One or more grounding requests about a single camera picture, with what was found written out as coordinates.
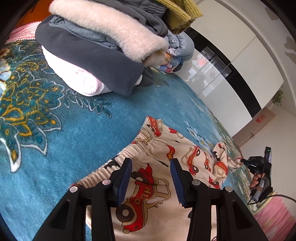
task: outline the blue carpet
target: blue carpet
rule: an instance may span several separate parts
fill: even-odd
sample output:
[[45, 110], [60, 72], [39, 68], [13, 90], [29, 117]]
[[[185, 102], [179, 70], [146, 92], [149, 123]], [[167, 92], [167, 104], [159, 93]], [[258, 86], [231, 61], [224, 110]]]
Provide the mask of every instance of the blue carpet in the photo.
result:
[[[6, 47], [0, 56], [0, 212], [19, 241], [32, 240], [69, 185], [126, 147], [148, 115], [205, 150], [223, 141], [230, 156], [237, 154], [225, 129], [177, 75], [155, 72], [155, 84], [136, 87], [130, 97], [85, 97], [48, 67], [37, 41]], [[249, 179], [243, 167], [226, 182], [245, 201]]]

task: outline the black wardrobe trim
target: black wardrobe trim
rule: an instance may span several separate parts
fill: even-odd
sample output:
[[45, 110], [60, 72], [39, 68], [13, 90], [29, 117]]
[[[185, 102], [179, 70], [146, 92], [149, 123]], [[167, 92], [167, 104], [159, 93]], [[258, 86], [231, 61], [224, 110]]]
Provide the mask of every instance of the black wardrobe trim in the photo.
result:
[[230, 60], [214, 44], [212, 44], [195, 29], [189, 27], [185, 33], [193, 40], [194, 48], [197, 51], [201, 53], [206, 47], [209, 47], [225, 63], [225, 65], [231, 69], [231, 74], [225, 79], [241, 99], [251, 117], [255, 117], [261, 110], [261, 106], [244, 78], [231, 64]]

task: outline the folded clothes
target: folded clothes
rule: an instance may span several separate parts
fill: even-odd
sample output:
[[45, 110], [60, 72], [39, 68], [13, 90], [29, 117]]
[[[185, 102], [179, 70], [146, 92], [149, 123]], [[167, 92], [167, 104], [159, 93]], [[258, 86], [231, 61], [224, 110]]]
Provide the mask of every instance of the folded clothes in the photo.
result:
[[148, 13], [138, 7], [132, 6], [121, 0], [93, 0], [95, 2], [104, 4], [106, 6], [112, 7], [122, 13], [125, 13], [132, 18], [139, 21], [140, 24], [145, 26], [154, 34], [165, 37], [168, 34], [168, 27], [165, 23], [157, 16]]
[[181, 57], [180, 56], [177, 56], [177, 57], [174, 57], [173, 56], [173, 58], [172, 58], [172, 60], [170, 61], [170, 64], [172, 65], [172, 66], [175, 66], [175, 67], [177, 67], [178, 65], [179, 65], [179, 63], [181, 62]]
[[166, 11], [166, 7], [154, 0], [121, 0], [121, 2], [128, 3], [132, 6], [138, 7], [148, 13], [161, 18]]
[[[43, 46], [44, 57], [52, 70], [63, 79], [73, 90], [85, 96], [94, 96], [111, 92], [104, 83], [90, 72], [71, 64], [46, 50]], [[145, 68], [135, 86], [150, 86], [154, 83], [154, 73], [150, 68]]]
[[35, 33], [36, 40], [55, 56], [88, 71], [106, 87], [128, 96], [144, 70], [142, 63], [130, 60], [116, 49], [105, 48], [78, 38], [61, 28], [49, 26], [53, 16], [42, 21]]
[[163, 16], [169, 30], [174, 34], [185, 31], [196, 18], [203, 14], [193, 0], [156, 0], [168, 8]]
[[49, 11], [79, 26], [110, 36], [135, 62], [158, 66], [165, 59], [159, 52], [168, 49], [168, 42], [114, 8], [86, 0], [54, 0]]
[[167, 51], [168, 53], [173, 56], [180, 56], [184, 61], [188, 61], [192, 58], [194, 42], [186, 33], [173, 34], [169, 31], [165, 39], [170, 44], [170, 48]]
[[177, 72], [177, 71], [179, 71], [179, 70], [182, 68], [183, 63], [184, 63], [184, 61], [183, 61], [183, 59], [181, 59], [181, 62], [179, 63], [179, 65], [178, 65], [176, 68], [174, 68], [174, 69], [172, 70], [172, 72]]
[[55, 15], [49, 21], [49, 25], [52, 27], [67, 30], [76, 37], [92, 41], [104, 47], [120, 50], [120, 48], [117, 46], [116, 41], [111, 37], [87, 28], [83, 28], [67, 19], [64, 19], [63, 17]]
[[168, 68], [166, 65], [156, 66], [155, 68], [165, 73], [169, 73], [171, 71], [171, 69]]
[[167, 66], [169, 69], [173, 67], [173, 65], [170, 62], [168, 62], [165, 66]]

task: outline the black cable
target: black cable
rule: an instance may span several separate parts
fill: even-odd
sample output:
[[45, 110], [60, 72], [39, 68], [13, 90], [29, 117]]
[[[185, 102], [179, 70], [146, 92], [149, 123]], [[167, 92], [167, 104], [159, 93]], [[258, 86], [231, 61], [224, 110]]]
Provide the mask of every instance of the black cable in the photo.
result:
[[270, 198], [270, 197], [276, 197], [276, 196], [285, 197], [285, 198], [290, 199], [290, 200], [292, 200], [292, 201], [294, 201], [294, 202], [296, 203], [296, 200], [295, 200], [294, 198], [291, 198], [291, 197], [288, 197], [288, 196], [286, 196], [286, 195], [282, 195], [282, 194], [274, 194], [274, 195], [267, 196], [267, 197], [263, 198], [261, 201], [258, 201], [258, 202], [249, 203], [249, 202], [251, 201], [251, 200], [250, 200], [250, 201], [248, 202], [248, 205], [257, 204], [257, 203], [260, 203], [260, 202], [262, 202], [262, 201], [264, 201], [264, 200], [266, 200], [266, 199], [268, 199], [268, 198]]

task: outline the pink towel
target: pink towel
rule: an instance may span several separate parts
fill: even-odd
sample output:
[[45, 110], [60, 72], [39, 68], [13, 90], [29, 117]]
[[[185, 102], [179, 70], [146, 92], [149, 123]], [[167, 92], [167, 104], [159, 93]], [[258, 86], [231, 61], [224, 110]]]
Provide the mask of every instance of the pink towel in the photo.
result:
[[296, 222], [278, 196], [273, 197], [254, 217], [269, 241], [284, 241]]
[[[86, 70], [53, 55], [42, 46], [44, 57], [53, 71], [73, 90], [85, 96], [111, 92], [104, 83]], [[142, 80], [139, 77], [135, 85]]]
[[32, 40], [35, 39], [35, 31], [37, 26], [41, 23], [39, 22], [34, 22], [34, 23], [28, 23], [24, 26], [20, 26], [16, 29], [14, 29], [10, 35], [9, 39], [6, 41], [5, 44], [13, 43], [15, 41], [19, 40]]

